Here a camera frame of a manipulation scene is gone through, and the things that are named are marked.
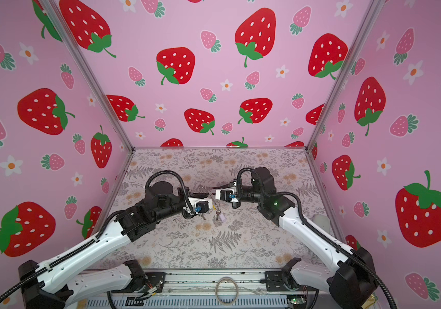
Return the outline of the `key with blue tag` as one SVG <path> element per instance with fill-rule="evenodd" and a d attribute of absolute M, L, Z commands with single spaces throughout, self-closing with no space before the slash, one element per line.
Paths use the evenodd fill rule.
<path fill-rule="evenodd" d="M 205 215 L 203 213 L 197 213 L 197 215 L 202 218 L 204 221 L 206 221 Z"/>

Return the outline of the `metal keyring with yellow tag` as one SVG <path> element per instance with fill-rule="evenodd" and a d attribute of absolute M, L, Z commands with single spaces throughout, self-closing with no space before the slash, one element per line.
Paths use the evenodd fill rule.
<path fill-rule="evenodd" d="M 221 209 L 220 209 L 218 203 L 216 202 L 215 194 L 210 193 L 208 197 L 211 199 L 211 208 L 216 212 L 217 215 L 220 215 Z"/>

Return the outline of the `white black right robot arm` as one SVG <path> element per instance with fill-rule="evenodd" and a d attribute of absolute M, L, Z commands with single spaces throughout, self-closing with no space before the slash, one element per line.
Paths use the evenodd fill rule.
<path fill-rule="evenodd" d="M 364 248 L 354 250 L 314 224 L 303 214 L 296 194 L 277 191 L 265 167 L 241 169 L 235 180 L 215 190 L 215 197 L 234 209 L 243 202 L 255 203 L 265 219 L 299 239 L 325 265 L 312 270 L 301 259 L 292 259 L 279 281 L 286 288 L 311 287 L 330 294 L 341 308 L 361 308 L 379 287 L 371 254 Z"/>

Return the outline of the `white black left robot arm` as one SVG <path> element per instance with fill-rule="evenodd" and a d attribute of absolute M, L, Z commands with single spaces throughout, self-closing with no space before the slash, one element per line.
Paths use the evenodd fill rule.
<path fill-rule="evenodd" d="M 150 288 L 151 282 L 136 260 L 91 274 L 83 271 L 153 231 L 160 221 L 179 214 L 191 219 L 212 206 L 207 193 L 179 189 L 174 194 L 168 182 L 154 184 L 146 189 L 140 202 L 112 213 L 95 235 L 52 259 L 22 264 L 19 275 L 24 306 L 66 308 L 105 292 L 131 293 Z"/>

